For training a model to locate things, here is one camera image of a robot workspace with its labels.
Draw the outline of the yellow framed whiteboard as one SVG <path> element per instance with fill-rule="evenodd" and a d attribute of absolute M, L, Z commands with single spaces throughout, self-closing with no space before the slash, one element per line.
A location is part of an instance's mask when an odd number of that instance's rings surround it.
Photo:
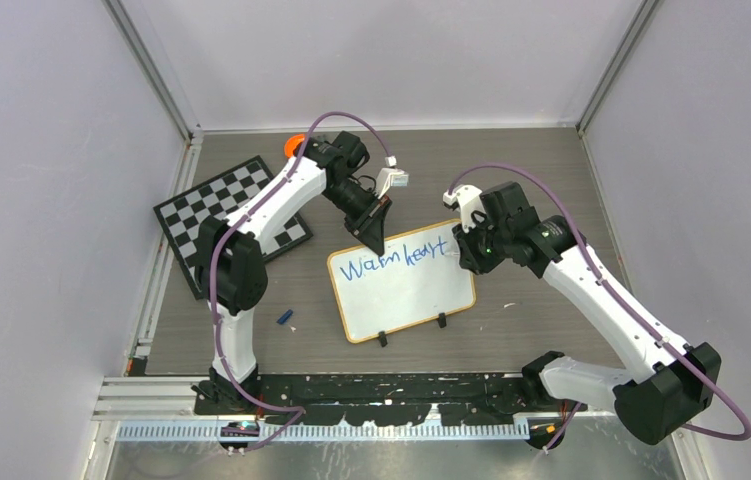
<path fill-rule="evenodd" d="M 352 247 L 328 256 L 326 264 L 346 339 L 358 344 L 472 308 L 474 275 L 444 256 L 458 250 L 457 219 L 394 235 L 385 253 Z"/>

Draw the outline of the blue marker cap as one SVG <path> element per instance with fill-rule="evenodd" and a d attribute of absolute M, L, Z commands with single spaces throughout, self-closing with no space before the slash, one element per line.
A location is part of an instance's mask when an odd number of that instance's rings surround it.
<path fill-rule="evenodd" d="M 280 317 L 278 318 L 278 320 L 276 321 L 276 323 L 277 323 L 277 324 L 279 324 L 279 325 L 284 325 L 284 324 L 286 324 L 286 323 L 287 323 L 287 322 L 289 321 L 289 319 L 290 319 L 290 318 L 292 317 L 292 315 L 293 315 L 293 314 L 294 314 L 294 311 L 293 311 L 292 309 L 288 309 L 288 310 L 286 310 L 286 311 L 285 311 L 285 312 L 284 312 L 284 313 L 283 313 L 283 314 L 282 314 L 282 315 L 281 315 L 281 316 L 280 316 Z"/>

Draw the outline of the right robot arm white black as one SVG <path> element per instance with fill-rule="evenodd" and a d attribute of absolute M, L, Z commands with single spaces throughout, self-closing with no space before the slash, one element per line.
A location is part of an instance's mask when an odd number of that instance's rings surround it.
<path fill-rule="evenodd" d="M 476 275 L 504 261 L 529 269 L 569 300 L 611 346 L 619 368 L 549 351 L 526 364 L 522 397 L 535 410 L 572 400 L 610 410 L 638 440 L 656 445 L 712 402 L 721 357 L 692 346 L 640 304 L 563 215 L 539 218 L 513 181 L 487 190 L 459 185 L 443 195 L 460 215 L 452 230 L 459 265 Z"/>

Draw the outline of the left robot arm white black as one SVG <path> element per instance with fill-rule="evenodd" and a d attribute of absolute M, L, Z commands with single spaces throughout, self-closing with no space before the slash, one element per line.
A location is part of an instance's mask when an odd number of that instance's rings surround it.
<path fill-rule="evenodd" d="M 253 322 L 268 287 L 264 254 L 292 216 L 324 197 L 344 215 L 346 230 L 363 246 L 385 252 L 389 197 L 362 187 L 355 173 L 370 159 L 349 132 L 331 141 L 307 139 L 259 193 L 224 219 L 199 226 L 195 279 L 213 316 L 212 397 L 231 412 L 249 412 L 258 398 Z"/>

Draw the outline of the orange curved block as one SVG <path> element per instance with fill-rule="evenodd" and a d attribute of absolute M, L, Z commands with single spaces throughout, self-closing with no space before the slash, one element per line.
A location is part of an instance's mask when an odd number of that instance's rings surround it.
<path fill-rule="evenodd" d="M 289 137 L 283 147 L 284 154 L 287 158 L 297 157 L 303 153 L 306 140 L 305 134 L 296 134 Z"/>

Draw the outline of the black white checkerboard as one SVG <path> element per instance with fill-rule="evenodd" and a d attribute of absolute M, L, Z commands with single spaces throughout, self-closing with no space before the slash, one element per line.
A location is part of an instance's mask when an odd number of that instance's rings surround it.
<path fill-rule="evenodd" d="M 164 237 L 195 299 L 202 293 L 195 281 L 200 224 L 209 216 L 223 219 L 265 189 L 274 174 L 254 156 L 153 207 Z"/>

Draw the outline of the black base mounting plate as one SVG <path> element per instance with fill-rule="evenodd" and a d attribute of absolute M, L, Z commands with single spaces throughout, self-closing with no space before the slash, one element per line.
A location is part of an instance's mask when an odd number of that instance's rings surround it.
<path fill-rule="evenodd" d="M 417 426 L 431 413 L 443 425 L 496 426 L 526 412 L 570 412 L 572 400 L 534 392 L 528 381 L 509 373 L 261 374 L 246 381 L 251 403 L 232 386 L 202 380 L 192 390 L 198 415 L 246 415 L 281 426 L 304 413 L 298 425 L 361 427 Z"/>

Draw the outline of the aluminium frame rail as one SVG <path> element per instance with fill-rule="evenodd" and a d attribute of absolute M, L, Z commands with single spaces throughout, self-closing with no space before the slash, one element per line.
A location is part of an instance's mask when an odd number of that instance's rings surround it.
<path fill-rule="evenodd" d="M 187 143 L 203 135 L 164 46 L 141 1 L 102 1 L 153 94 Z"/>

